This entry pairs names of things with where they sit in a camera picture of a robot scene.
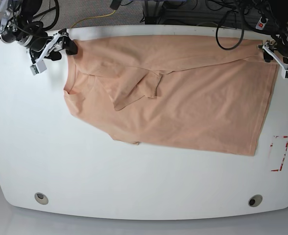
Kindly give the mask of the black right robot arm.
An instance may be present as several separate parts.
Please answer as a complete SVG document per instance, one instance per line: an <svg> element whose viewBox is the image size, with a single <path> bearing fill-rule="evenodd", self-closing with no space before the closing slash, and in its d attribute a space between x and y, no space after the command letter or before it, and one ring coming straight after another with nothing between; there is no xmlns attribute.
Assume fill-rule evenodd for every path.
<svg viewBox="0 0 288 235"><path fill-rule="evenodd" d="M34 16L42 6L41 0L9 0L7 9L0 22L0 38L9 44L14 41L27 48L33 64L43 59L57 61L61 59L61 50L67 55L76 55L78 47L70 39L66 29L53 36L48 35L57 23L60 14L59 2L55 3L55 18L45 27L42 21L34 21Z"/></svg>

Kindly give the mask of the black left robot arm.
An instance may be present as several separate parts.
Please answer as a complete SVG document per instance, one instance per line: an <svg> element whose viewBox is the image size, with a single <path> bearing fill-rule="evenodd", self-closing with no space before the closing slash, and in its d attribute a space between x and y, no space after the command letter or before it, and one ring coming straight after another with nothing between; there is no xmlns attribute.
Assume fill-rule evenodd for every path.
<svg viewBox="0 0 288 235"><path fill-rule="evenodd" d="M254 8L260 18L255 26L247 22L246 10ZM236 12L240 17L241 36L233 47L223 47L218 40L218 30L225 23L230 13ZM216 42L223 50L233 50L240 45L244 37L244 31L250 31L270 36L273 43L267 43L271 54L265 58L267 62L274 59L277 51L283 57L283 63L288 65L288 0L280 3L278 0L235 0L233 7L227 11L216 27Z"/></svg>

